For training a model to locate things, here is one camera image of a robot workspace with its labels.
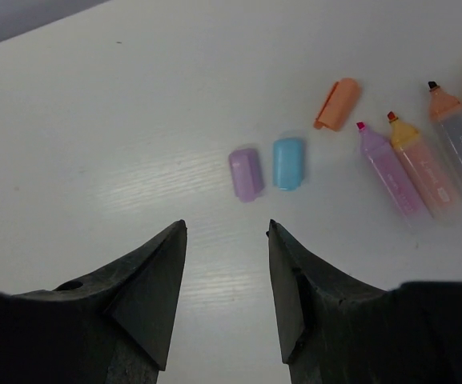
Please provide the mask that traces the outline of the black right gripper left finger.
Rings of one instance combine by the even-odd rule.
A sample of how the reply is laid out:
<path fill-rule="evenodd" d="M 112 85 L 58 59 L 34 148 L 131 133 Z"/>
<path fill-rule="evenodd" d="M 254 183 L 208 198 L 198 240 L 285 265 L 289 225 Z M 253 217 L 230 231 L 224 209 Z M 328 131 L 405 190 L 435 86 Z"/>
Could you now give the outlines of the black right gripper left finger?
<path fill-rule="evenodd" d="M 186 247 L 178 220 L 89 274 L 14 296 L 18 366 L 36 383 L 155 381 L 167 364 Z"/>

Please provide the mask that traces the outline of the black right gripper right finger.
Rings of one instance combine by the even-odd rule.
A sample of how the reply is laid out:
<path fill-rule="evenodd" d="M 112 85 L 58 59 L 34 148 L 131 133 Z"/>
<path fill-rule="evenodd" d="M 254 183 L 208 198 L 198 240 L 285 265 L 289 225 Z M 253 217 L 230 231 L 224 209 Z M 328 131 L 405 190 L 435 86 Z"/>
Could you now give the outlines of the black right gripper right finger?
<path fill-rule="evenodd" d="M 294 383 L 397 383 L 397 293 L 361 282 L 275 220 L 267 232 L 280 353 Z"/>

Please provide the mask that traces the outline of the purple highlighter pen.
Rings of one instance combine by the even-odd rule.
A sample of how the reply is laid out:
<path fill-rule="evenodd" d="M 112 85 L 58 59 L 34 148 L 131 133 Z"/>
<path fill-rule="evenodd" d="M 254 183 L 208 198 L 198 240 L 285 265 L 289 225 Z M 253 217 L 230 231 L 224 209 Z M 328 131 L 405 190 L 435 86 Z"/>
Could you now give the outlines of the purple highlighter pen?
<path fill-rule="evenodd" d="M 432 224 L 432 216 L 390 141 L 364 122 L 357 122 L 356 126 L 360 136 L 360 152 L 375 171 L 397 212 L 411 230 L 426 229 Z"/>

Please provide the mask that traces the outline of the purple pen cap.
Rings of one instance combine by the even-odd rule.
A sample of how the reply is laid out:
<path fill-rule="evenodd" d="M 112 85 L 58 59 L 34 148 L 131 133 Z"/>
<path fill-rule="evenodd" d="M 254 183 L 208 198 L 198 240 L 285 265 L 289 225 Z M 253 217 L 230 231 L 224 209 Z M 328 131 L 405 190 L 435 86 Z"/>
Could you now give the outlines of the purple pen cap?
<path fill-rule="evenodd" d="M 264 180 L 256 148 L 234 150 L 228 156 L 235 196 L 241 202 L 256 200 L 263 192 Z"/>

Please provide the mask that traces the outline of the blue pen cap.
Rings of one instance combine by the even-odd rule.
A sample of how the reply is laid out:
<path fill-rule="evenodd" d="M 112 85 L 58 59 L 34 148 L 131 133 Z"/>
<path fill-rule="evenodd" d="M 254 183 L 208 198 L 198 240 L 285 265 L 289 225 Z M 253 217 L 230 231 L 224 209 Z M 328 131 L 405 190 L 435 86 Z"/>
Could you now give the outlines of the blue pen cap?
<path fill-rule="evenodd" d="M 273 144 L 273 184 L 280 190 L 299 188 L 304 176 L 304 140 L 281 138 Z"/>

